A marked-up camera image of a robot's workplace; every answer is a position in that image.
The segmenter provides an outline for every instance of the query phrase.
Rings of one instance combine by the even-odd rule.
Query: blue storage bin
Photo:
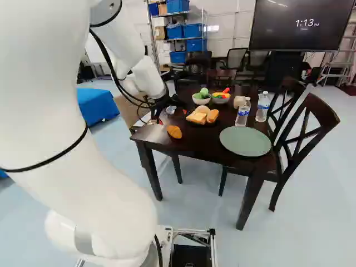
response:
[[[183,26],[179,25],[174,28],[167,27],[168,39],[183,38]]]
[[[7,177],[8,177],[8,176],[6,175],[5,172],[0,171],[0,180],[1,180],[1,179],[5,179],[5,178],[7,178]]]
[[[185,38],[201,37],[202,30],[203,30],[203,24],[201,24],[201,23],[184,25],[184,27],[183,27],[184,34],[183,35]]]
[[[207,51],[206,39],[187,40],[187,52]]]
[[[170,52],[172,63],[185,63],[185,52]]]
[[[189,0],[167,0],[167,12],[176,13],[189,10]]]
[[[157,16],[159,14],[158,4],[157,3],[149,4],[149,10],[152,16]]]

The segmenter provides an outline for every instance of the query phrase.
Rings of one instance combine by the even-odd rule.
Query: blue cushion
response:
[[[5,172],[0,171],[0,180],[4,178],[7,178],[7,175],[5,174]]]
[[[79,108],[88,126],[103,119],[110,120],[120,114],[110,91],[77,88],[77,98]]]

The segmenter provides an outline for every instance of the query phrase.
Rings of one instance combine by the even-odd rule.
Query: bottle label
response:
[[[268,110],[269,106],[258,105],[259,110]]]
[[[239,111],[238,114],[239,114],[239,116],[245,116],[245,115],[250,114],[250,111]]]

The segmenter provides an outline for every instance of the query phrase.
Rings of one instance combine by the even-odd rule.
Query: chair back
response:
[[[247,48],[232,48],[228,51],[228,65],[229,69],[243,70],[244,58],[247,53]]]
[[[304,114],[304,117],[299,136],[288,139],[291,130],[297,125],[297,120],[302,118],[302,114]],[[320,126],[316,128],[313,127],[313,130],[308,130],[307,132],[306,130],[308,128],[310,115],[315,117]],[[284,170],[280,156],[277,157],[282,183],[288,180],[312,149],[327,135],[328,132],[339,124],[339,122],[339,117],[328,104],[312,93],[307,95],[295,114],[293,114],[274,147],[274,151],[278,153],[278,155],[280,155],[282,149],[284,149],[286,154],[287,166]],[[295,143],[294,152],[291,152],[289,145]]]
[[[186,54],[185,65],[192,74],[202,73],[211,67],[211,51],[189,52]]]
[[[247,68],[262,68],[265,65],[269,51],[249,51]]]
[[[268,132],[272,144],[275,143],[282,125],[305,89],[305,86],[301,82],[292,77],[286,77],[283,79],[279,91],[273,96],[267,112]],[[288,95],[291,95],[291,98],[286,101]],[[275,107],[277,100],[280,100],[281,98],[281,105]]]

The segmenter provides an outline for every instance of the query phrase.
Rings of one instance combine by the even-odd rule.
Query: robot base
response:
[[[156,235],[161,245],[163,267],[218,267],[215,229],[173,229],[169,226],[160,228]],[[178,236],[187,238],[198,245],[174,244]],[[153,266],[142,267],[160,267],[158,260],[154,262]],[[75,267],[85,267],[85,261],[78,260]]]

